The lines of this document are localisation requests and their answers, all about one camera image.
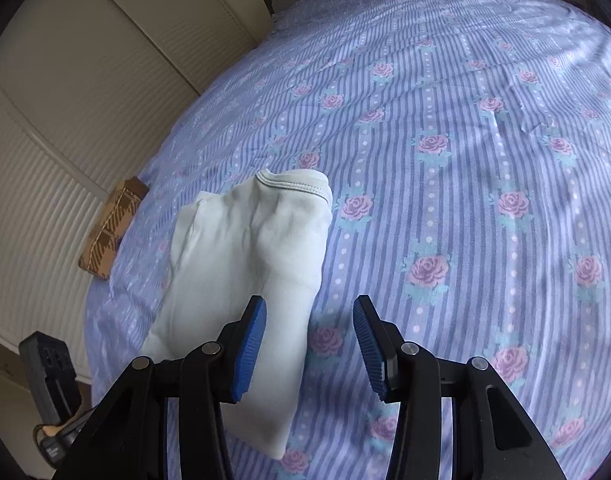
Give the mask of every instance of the bed sheet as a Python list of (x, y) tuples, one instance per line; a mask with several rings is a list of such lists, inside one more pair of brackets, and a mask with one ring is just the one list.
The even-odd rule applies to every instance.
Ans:
[[(607, 27), (559, 0), (304, 0), (279, 15), (140, 175), (151, 191), (87, 298), (95, 400), (161, 308), (179, 208), (261, 168), (317, 168), (335, 203), (289, 449), (275, 462), (229, 439), (236, 478), (385, 476), (397, 407), (369, 388), (358, 294), (437, 356), (486, 356), (568, 478), (589, 478), (611, 449)], [(169, 445), (179, 478), (174, 416)], [(442, 478), (450, 461), (446, 437)]]

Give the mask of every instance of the folded white shirt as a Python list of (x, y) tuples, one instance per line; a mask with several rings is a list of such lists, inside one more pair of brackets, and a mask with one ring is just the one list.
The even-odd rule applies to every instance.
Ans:
[(226, 430), (275, 459), (297, 410), (331, 206), (328, 179), (314, 170), (263, 170), (225, 195), (199, 193), (179, 212), (170, 285), (142, 347), (155, 362), (185, 357), (262, 296), (268, 318), (250, 389), (221, 407)]

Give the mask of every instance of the metal screw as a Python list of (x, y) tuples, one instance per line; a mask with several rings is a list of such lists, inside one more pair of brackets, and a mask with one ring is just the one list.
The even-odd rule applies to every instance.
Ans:
[(132, 367), (135, 370), (143, 370), (144, 368), (148, 368), (149, 365), (150, 359), (148, 359), (145, 355), (140, 355), (139, 357), (132, 359)]
[(401, 345), (401, 350), (405, 354), (416, 355), (419, 353), (419, 346), (415, 343), (403, 343), (403, 345)]
[(488, 362), (483, 357), (473, 357), (472, 365), (477, 370), (487, 370), (488, 369)]
[(210, 341), (201, 347), (201, 351), (206, 355), (218, 354), (221, 351), (221, 345), (216, 341)]

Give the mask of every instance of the blue rubber tip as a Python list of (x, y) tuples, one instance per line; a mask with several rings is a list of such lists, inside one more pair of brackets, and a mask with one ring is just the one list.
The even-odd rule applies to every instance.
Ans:
[(234, 361), (234, 380), (231, 390), (234, 402), (239, 402), (243, 394), (250, 388), (252, 372), (257, 362), (259, 348), (262, 345), (263, 333), (265, 332), (266, 317), (265, 300), (259, 298), (254, 306), (252, 319), (250, 319), (239, 353)]
[(352, 308), (352, 322), (372, 391), (378, 394), (379, 399), (384, 400), (388, 393), (388, 386), (385, 382), (385, 361), (358, 299)]

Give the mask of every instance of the louvered panel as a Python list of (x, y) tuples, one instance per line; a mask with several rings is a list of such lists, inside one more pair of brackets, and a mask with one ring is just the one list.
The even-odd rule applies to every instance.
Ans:
[(101, 206), (0, 101), (0, 342), (16, 350), (35, 330), (63, 339), (87, 380), (83, 320), (90, 276), (76, 261)]
[(0, 85), (106, 190), (138, 172), (196, 98), (111, 0), (26, 0), (0, 38)]
[(221, 0), (114, 1), (201, 92), (254, 47)]

